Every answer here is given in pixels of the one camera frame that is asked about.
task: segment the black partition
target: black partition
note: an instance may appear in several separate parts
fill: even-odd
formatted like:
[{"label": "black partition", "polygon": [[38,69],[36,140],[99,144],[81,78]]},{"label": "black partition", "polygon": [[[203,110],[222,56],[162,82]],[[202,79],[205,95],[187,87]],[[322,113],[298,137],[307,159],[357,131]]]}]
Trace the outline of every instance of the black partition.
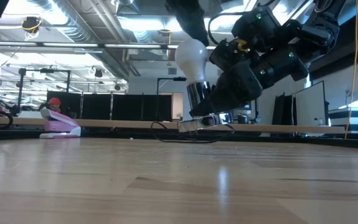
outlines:
[{"label": "black partition", "polygon": [[113,95],[111,119],[172,121],[172,96],[159,95],[157,98],[157,95]]},{"label": "black partition", "polygon": [[85,94],[81,119],[110,120],[111,94]]},{"label": "black partition", "polygon": [[79,93],[66,93],[60,91],[48,91],[47,101],[56,97],[62,103],[62,114],[71,118],[79,118],[81,114],[81,94]]}]

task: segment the wooden table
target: wooden table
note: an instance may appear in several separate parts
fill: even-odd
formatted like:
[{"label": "wooden table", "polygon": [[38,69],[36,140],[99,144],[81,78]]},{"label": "wooden table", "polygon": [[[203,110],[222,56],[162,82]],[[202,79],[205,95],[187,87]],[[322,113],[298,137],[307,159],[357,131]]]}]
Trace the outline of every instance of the wooden table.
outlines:
[{"label": "wooden table", "polygon": [[[76,119],[81,127],[99,127],[99,128],[150,128],[150,121],[106,121],[94,119]],[[0,117],[0,124],[7,124],[8,119]],[[14,118],[14,124],[23,125],[45,125],[45,119],[39,118]],[[177,122],[163,123],[168,129],[177,129]],[[288,125],[256,125],[256,124],[232,124],[236,131],[252,131],[263,133],[326,133],[326,134],[343,134],[343,127],[328,126],[288,126]],[[227,131],[225,126],[209,128],[210,130]]]},{"label": "wooden table", "polygon": [[358,223],[358,149],[0,141],[0,223]]}]

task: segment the white sphere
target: white sphere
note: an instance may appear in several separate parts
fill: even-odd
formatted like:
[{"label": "white sphere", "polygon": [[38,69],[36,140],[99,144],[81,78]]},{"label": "white sphere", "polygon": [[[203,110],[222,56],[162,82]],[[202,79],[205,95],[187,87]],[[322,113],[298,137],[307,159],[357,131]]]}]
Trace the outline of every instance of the white sphere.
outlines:
[{"label": "white sphere", "polygon": [[205,81],[207,56],[206,47],[196,39],[188,39],[178,46],[175,59],[189,84]]}]

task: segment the red cap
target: red cap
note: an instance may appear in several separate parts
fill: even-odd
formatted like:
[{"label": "red cap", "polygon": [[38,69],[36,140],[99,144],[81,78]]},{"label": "red cap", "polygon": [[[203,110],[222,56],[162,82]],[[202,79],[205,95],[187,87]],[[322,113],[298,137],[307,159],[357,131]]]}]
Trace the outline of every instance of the red cap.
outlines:
[{"label": "red cap", "polygon": [[56,98],[56,97],[51,98],[51,99],[49,100],[49,103],[50,103],[51,105],[61,105],[61,102],[60,102],[59,98]]}]

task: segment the pink toy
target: pink toy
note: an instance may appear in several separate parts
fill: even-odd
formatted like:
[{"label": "pink toy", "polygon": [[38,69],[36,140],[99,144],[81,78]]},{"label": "pink toy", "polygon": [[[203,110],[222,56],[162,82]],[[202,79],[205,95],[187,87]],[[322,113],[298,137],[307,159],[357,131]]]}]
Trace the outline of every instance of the pink toy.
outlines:
[{"label": "pink toy", "polygon": [[58,139],[81,136],[81,127],[73,119],[48,109],[42,109],[41,115],[48,120],[45,124],[45,131],[61,131],[62,133],[44,133],[40,135],[40,138]]}]

